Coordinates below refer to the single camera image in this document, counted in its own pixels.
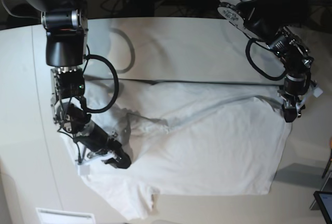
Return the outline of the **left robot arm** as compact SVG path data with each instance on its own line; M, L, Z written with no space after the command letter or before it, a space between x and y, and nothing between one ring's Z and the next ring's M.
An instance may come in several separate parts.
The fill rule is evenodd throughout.
M220 0L218 12L247 38L246 58L251 67L270 81L283 81L278 94L283 100L285 122L301 117L312 85L311 66L314 58L308 47L289 26L299 24L307 13L305 0ZM284 67L278 76L259 68L252 56L253 44L261 44Z

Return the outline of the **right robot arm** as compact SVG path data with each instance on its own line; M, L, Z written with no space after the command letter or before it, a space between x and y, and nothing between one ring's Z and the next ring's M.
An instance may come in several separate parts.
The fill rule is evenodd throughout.
M85 0L26 0L40 12L38 17L46 31L46 64L51 67L53 121L58 131L69 136L77 147L78 164L84 157L100 159L117 169L131 165L116 135L109 135L92 120L93 114L108 111L119 94L119 79L106 58L91 54L87 46L88 19ZM84 73L90 60L104 63L113 76L114 91L109 103L91 109L85 98Z

